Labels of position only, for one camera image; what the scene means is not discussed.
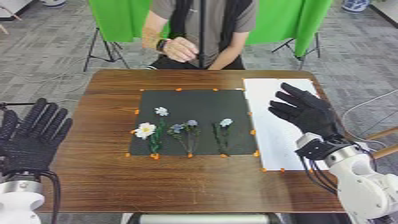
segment hand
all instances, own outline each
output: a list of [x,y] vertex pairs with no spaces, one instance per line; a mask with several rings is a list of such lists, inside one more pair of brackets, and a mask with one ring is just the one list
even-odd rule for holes
[[49,171],[74,124],[66,115],[68,110],[65,108],[59,110],[58,104],[49,104],[45,99],[38,100],[20,125],[17,112],[6,111],[0,128],[0,149],[6,153],[4,175],[18,171]]
[[170,40],[164,52],[175,61],[185,63],[196,59],[200,50],[191,41],[184,37],[178,37],[177,39]]
[[278,92],[278,98],[290,103],[271,101],[271,112],[285,119],[303,130],[303,133],[319,134],[324,139],[335,136],[344,137],[344,127],[338,123],[329,103],[317,96],[283,83],[283,90]]

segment glove finger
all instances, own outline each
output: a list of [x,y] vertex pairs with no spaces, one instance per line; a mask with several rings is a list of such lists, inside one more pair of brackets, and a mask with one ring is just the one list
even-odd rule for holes
[[287,101],[297,108],[305,109],[308,106],[303,103],[301,99],[297,99],[292,95],[278,91],[278,98]]
[[29,132],[33,130],[33,127],[34,127],[36,120],[40,119],[45,107],[47,107],[47,99],[42,98],[36,101],[34,108],[29,112],[29,115],[27,115],[27,117],[24,119],[24,122],[22,122],[22,125],[18,127],[18,130],[17,130],[18,135],[27,135],[29,134]]
[[72,120],[72,118],[68,118],[66,121],[65,121],[63,127],[59,129],[59,132],[56,134],[54,140],[52,140],[52,145],[56,145],[56,146],[61,145],[61,142],[66,139],[66,135],[68,135],[68,132],[72,130],[72,125],[74,125],[74,120]]
[[49,122],[54,118],[54,114],[56,114],[58,110],[59,110],[59,105],[56,103],[52,103],[47,107],[47,111],[45,111],[45,113],[42,115],[42,119],[36,123],[34,130],[33,130],[33,133],[31,133],[31,137],[34,137],[34,138],[40,137],[40,135],[43,133],[43,130],[47,128]]
[[313,108],[326,110],[326,111],[331,110],[331,104],[310,92],[305,93],[303,100],[306,101],[306,104]]
[[283,86],[283,90],[289,92],[289,94],[301,99],[306,91],[303,91],[299,88],[296,88],[287,82],[283,83],[281,86]]
[[58,132],[58,130],[59,130],[63,121],[65,121],[65,119],[66,119],[66,115],[68,115],[68,110],[63,108],[63,109],[59,110],[59,113],[58,113],[58,115],[56,115],[56,117],[54,117],[52,123],[50,123],[50,125],[49,125],[49,127],[47,127],[47,130],[45,130],[45,133],[43,133],[43,135],[42,135],[42,140],[43,140],[45,142],[49,142],[49,143],[50,143],[50,141],[52,141],[52,139],[54,139],[56,132]]
[[297,107],[292,107],[289,104],[271,101],[271,106],[283,111],[290,117],[297,117],[301,115],[301,110]]
[[0,141],[10,141],[18,126],[18,115],[13,110],[4,112],[4,121],[0,128]]
[[274,107],[269,107],[273,114],[287,121],[290,121],[290,115]]

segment gray shirt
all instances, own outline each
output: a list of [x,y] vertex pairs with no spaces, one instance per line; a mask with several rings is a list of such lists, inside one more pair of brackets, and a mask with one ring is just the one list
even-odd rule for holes
[[[171,19],[178,0],[154,0],[152,11],[164,18]],[[205,25],[205,66],[214,64],[219,56],[219,42],[225,22],[225,10],[228,0],[209,0],[207,4],[207,25]],[[257,27],[258,0],[244,11],[237,22],[237,33],[251,32]],[[187,16],[185,30],[187,39],[200,46],[200,21],[201,21],[201,0],[194,0]],[[191,64],[200,67],[200,60]]]

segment white paper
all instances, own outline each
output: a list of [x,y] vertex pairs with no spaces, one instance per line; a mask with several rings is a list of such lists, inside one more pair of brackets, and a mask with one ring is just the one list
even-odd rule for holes
[[[283,82],[317,95],[313,82],[308,79],[246,79],[246,98],[253,112],[264,168],[305,170],[296,154],[296,141],[303,137],[301,129],[269,111],[271,100],[283,102],[276,97],[278,91],[283,90]],[[319,166],[328,170],[324,162],[319,162]]]

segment black glove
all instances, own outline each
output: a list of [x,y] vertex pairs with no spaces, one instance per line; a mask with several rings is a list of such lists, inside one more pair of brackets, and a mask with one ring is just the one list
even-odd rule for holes
[[344,127],[329,103],[287,83],[283,83],[283,90],[290,95],[280,91],[278,98],[290,105],[271,101],[271,112],[301,128],[303,133],[319,134],[326,140],[344,138]]
[[18,171],[49,171],[61,142],[72,129],[68,110],[40,99],[18,125],[13,110],[4,113],[0,128],[0,151],[6,154],[4,175]]

